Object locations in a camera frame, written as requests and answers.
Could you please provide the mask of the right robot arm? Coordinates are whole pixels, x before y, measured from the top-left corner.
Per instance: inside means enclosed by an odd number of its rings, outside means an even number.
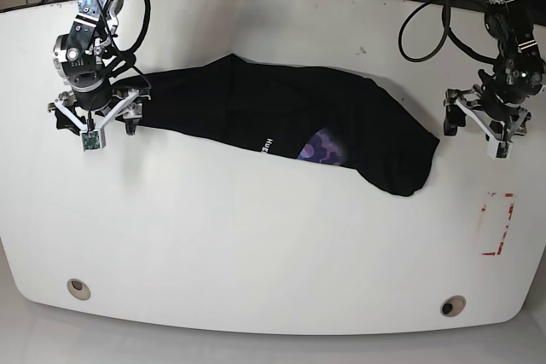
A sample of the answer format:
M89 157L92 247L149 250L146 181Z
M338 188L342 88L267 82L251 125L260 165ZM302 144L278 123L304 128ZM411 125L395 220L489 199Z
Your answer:
M151 85L142 72L138 85L113 84L120 74L135 70L136 52L148 32L151 2L143 0L144 15L135 42L119 49L115 38L119 12L125 0L76 0L78 12L69 33L56 39L53 62L68 91L48 105L56 127L70 130L82 140L84 149L105 146L104 129L117 118L134 135L142 119L142 104L150 97Z

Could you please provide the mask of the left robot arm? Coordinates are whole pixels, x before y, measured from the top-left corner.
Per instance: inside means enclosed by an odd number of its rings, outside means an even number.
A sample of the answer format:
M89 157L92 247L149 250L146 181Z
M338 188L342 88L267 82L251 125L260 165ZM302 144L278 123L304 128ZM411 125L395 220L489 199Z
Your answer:
M486 0L485 28L497 41L498 56L479 56L456 35L448 37L463 53L485 64L493 73L479 71L480 86L470 90L449 90L444 100L444 134L455 136L471 113L487 116L485 129L498 141L526 133L531 114L521 104L538 94L545 79L545 61L533 35L533 23L526 0Z

